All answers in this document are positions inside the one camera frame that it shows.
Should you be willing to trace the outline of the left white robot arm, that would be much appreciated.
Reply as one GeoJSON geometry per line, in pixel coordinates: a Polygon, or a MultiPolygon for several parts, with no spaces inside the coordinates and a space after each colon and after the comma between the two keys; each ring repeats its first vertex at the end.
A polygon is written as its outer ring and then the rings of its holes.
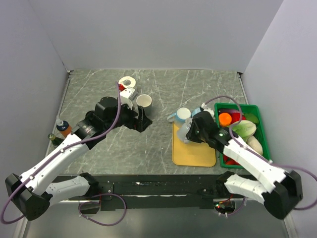
{"type": "Polygon", "coordinates": [[[23,217],[32,221],[60,201],[77,196],[95,198],[99,183],[89,173],[58,183],[53,180],[73,160],[104,140],[112,129],[125,126],[143,132],[151,124],[144,107],[138,106],[138,110],[134,111],[132,104],[122,103],[119,98],[101,98],[95,109],[87,112],[85,118],[48,156],[23,174],[10,174],[6,178],[10,201],[23,217]]]}

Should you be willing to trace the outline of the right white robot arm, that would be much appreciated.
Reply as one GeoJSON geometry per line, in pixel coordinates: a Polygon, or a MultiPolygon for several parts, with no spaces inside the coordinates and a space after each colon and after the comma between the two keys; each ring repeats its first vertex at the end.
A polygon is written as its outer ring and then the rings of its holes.
{"type": "Polygon", "coordinates": [[[229,127],[219,127],[211,114],[202,111],[186,120],[189,131],[185,138],[190,142],[206,143],[210,148],[228,156],[254,179],[244,178],[233,172],[221,174],[215,188],[219,196],[237,194],[263,204],[277,219],[284,219],[302,200],[302,182],[295,171],[271,165],[262,159],[247,143],[229,127]]]}

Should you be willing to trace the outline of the small grey cup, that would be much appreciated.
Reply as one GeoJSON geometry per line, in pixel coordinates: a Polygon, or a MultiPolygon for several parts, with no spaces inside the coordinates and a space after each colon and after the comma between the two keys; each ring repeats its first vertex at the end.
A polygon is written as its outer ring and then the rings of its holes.
{"type": "Polygon", "coordinates": [[[177,137],[185,144],[188,144],[190,141],[187,138],[187,133],[189,132],[192,124],[192,118],[185,119],[183,125],[177,131],[177,137]]]}

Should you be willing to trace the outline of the grey blue mug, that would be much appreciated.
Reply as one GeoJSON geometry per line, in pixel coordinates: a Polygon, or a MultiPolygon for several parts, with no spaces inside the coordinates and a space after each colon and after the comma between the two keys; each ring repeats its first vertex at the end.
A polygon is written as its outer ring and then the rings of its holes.
{"type": "Polygon", "coordinates": [[[143,107],[144,109],[149,110],[152,107],[152,98],[147,94],[139,95],[136,99],[136,103],[138,106],[143,107]]]}

